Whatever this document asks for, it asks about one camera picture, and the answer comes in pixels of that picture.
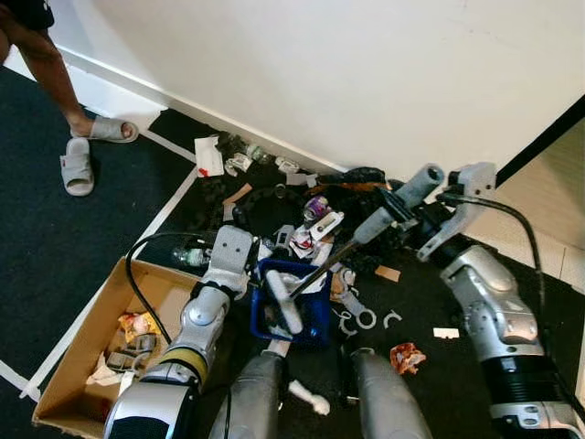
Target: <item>black shorts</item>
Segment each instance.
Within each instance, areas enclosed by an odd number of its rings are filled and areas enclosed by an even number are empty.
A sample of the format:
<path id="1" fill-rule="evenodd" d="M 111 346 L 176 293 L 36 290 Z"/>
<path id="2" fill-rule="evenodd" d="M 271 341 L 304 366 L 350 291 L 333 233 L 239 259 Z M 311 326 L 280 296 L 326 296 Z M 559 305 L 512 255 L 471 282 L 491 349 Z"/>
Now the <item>black shorts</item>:
<path id="1" fill-rule="evenodd" d="M 55 23 L 48 0 L 0 0 L 8 6 L 16 20 L 30 30 L 47 29 Z"/>

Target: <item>purple can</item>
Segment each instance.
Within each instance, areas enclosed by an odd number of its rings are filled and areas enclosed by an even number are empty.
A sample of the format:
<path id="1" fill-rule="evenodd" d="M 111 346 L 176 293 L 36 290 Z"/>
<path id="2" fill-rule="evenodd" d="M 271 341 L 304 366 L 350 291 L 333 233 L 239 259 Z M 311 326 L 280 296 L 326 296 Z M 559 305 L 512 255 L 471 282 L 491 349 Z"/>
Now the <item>purple can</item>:
<path id="1" fill-rule="evenodd" d="M 330 211 L 329 201 L 323 195 L 311 198 L 303 208 L 304 227 L 309 229 Z"/>

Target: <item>person's foot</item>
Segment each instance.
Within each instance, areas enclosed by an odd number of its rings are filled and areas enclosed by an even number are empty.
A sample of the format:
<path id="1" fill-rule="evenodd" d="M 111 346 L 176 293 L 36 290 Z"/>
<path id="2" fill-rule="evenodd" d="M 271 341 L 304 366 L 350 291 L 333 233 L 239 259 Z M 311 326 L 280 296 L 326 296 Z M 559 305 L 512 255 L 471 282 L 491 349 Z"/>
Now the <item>person's foot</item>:
<path id="1" fill-rule="evenodd" d="M 70 123 L 71 131 L 80 137 L 89 137 L 91 128 L 93 127 L 93 120 L 85 118 L 75 123 Z M 127 139 L 133 135 L 133 128 L 129 123 L 122 124 L 122 136 Z"/>

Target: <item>yellow ring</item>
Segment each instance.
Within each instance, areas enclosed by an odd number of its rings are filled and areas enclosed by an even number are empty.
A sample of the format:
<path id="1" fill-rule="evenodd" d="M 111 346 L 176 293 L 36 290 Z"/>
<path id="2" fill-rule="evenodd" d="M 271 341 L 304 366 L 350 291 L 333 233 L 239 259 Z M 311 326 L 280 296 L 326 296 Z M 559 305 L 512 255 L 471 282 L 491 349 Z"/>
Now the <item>yellow ring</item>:
<path id="1" fill-rule="evenodd" d="M 177 348 L 167 351 L 161 359 L 160 363 L 172 362 L 173 360 L 184 361 L 195 368 L 201 379 L 201 385 L 203 385 L 207 379 L 207 363 L 201 357 L 200 354 L 191 349 Z"/>

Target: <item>person's leg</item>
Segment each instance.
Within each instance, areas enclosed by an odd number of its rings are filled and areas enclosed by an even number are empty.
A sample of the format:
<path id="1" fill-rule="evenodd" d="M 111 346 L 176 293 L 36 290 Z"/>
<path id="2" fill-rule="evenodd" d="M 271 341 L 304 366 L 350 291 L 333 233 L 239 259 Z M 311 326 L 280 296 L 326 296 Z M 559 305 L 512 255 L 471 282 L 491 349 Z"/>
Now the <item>person's leg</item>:
<path id="1" fill-rule="evenodd" d="M 0 29 L 19 48 L 31 73 L 55 101 L 71 129 L 76 134 L 89 135 L 93 120 L 85 115 L 77 102 L 63 58 L 47 30 L 29 30 L 5 10 L 0 10 Z M 124 137 L 132 135 L 132 127 L 128 123 L 122 126 L 122 134 Z"/>

